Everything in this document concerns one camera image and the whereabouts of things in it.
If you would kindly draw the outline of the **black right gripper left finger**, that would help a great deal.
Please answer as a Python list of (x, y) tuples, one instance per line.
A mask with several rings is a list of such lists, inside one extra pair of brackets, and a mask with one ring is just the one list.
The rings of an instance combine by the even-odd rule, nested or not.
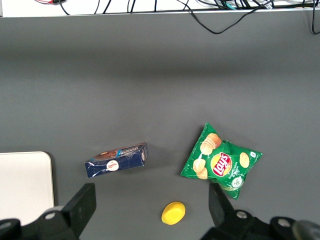
[(86, 183), (61, 209), (46, 210), (22, 226), (17, 218), (0, 221), (2, 240), (78, 240), (97, 207), (96, 187)]

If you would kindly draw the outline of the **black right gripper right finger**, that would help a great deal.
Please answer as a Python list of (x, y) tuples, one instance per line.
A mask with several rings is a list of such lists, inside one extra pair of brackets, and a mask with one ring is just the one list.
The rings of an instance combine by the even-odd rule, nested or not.
[(318, 240), (320, 225), (309, 220), (275, 216), (269, 223), (234, 209), (217, 183), (209, 185), (208, 207), (214, 226), (203, 240)]

